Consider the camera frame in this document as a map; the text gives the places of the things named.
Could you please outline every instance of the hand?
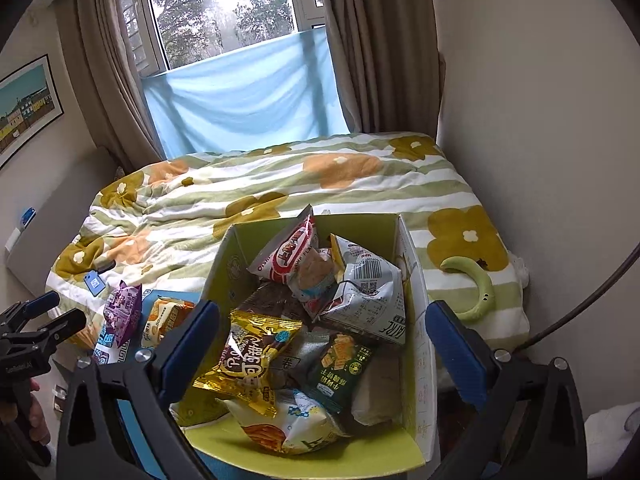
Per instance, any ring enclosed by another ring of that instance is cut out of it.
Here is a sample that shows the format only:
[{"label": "hand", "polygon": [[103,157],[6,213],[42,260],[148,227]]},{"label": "hand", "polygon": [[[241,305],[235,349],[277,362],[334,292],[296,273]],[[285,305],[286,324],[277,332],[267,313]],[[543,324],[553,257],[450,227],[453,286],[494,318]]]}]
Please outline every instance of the hand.
[{"label": "hand", "polygon": [[[31,379],[31,391],[38,392],[39,390],[40,385]],[[18,408],[15,404],[8,404],[7,402],[0,401],[0,421],[2,421],[3,424],[13,422],[17,416]],[[48,444],[51,440],[51,435],[49,434],[49,428],[47,428],[47,421],[44,420],[42,406],[33,394],[31,394],[29,422],[31,423],[31,429],[29,431],[31,439],[34,442],[41,443],[42,445]]]}]

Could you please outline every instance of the painting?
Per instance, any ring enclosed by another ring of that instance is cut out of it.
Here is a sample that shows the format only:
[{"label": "painting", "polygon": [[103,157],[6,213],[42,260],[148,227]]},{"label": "painting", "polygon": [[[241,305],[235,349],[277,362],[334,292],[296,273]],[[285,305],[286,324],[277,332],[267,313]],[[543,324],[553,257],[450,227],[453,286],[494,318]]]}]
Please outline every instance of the painting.
[{"label": "painting", "polygon": [[0,81],[0,168],[31,137],[63,114],[44,55]]}]

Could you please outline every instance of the window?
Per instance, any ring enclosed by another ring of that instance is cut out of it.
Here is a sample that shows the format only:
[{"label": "window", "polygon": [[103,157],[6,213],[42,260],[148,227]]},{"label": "window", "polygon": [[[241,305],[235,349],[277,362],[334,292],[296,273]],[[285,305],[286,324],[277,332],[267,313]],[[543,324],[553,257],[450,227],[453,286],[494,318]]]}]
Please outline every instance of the window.
[{"label": "window", "polygon": [[120,0],[140,75],[324,24],[321,0]]}]

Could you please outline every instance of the bed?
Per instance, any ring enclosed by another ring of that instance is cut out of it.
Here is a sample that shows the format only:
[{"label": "bed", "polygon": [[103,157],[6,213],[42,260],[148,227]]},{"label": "bed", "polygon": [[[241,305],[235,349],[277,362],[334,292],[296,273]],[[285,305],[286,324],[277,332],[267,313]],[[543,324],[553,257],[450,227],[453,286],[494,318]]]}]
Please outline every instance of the bed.
[{"label": "bed", "polygon": [[[316,214],[401,213],[422,264],[430,300],[456,311],[478,299],[464,274],[439,269],[453,255],[489,272],[496,309],[473,325],[492,348],[512,349],[529,322],[522,287],[499,234],[469,185],[427,136],[351,134],[244,153],[197,153],[153,164],[98,193],[80,232],[56,259],[47,290],[55,317],[78,307],[87,326],[76,343],[93,348],[108,291],[121,280],[144,289],[200,291],[226,229],[238,222]],[[91,269],[109,285],[96,298]]]}]

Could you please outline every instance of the black cable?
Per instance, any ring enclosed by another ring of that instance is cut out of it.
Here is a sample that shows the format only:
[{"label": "black cable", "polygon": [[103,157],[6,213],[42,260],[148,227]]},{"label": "black cable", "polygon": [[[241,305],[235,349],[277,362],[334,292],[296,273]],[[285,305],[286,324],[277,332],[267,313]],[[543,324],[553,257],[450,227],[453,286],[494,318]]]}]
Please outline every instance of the black cable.
[{"label": "black cable", "polygon": [[517,346],[513,353],[521,352],[525,348],[529,348],[532,345],[542,341],[546,336],[552,334],[556,330],[558,330],[561,326],[569,323],[574,317],[578,316],[578,314],[583,313],[587,308],[589,308],[593,303],[595,303],[605,292],[607,292],[622,276],[624,276],[625,272],[627,272],[631,266],[636,262],[636,260],[640,257],[640,243],[636,245],[631,254],[626,258],[622,265],[620,265],[615,272],[610,275],[607,280],[600,285],[596,291],[593,292],[586,300],[584,300],[580,305],[575,307],[571,312],[561,317],[558,321],[553,323],[553,325],[545,328],[542,332],[537,333],[535,336],[530,337],[524,343]]}]

